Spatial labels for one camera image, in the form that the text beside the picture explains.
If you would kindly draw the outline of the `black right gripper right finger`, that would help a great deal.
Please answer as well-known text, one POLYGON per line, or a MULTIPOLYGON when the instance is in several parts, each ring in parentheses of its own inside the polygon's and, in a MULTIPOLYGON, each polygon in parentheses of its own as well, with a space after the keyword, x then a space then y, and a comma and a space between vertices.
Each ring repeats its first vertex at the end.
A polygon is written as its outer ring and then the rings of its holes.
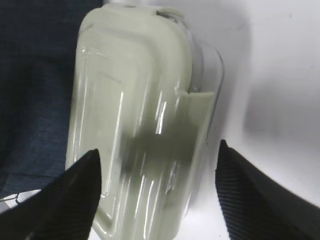
POLYGON ((265 175, 222 139, 215 187, 231 240, 318 240, 320 209, 265 175))

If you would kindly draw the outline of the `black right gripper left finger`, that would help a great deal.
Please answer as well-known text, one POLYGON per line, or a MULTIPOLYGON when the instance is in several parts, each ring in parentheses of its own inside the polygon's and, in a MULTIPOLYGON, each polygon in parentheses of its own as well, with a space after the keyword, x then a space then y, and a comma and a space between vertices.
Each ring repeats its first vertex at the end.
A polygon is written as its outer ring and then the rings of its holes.
POLYGON ((89 150, 40 192, 0 215, 2 240, 87 240, 101 197, 101 160, 89 150))

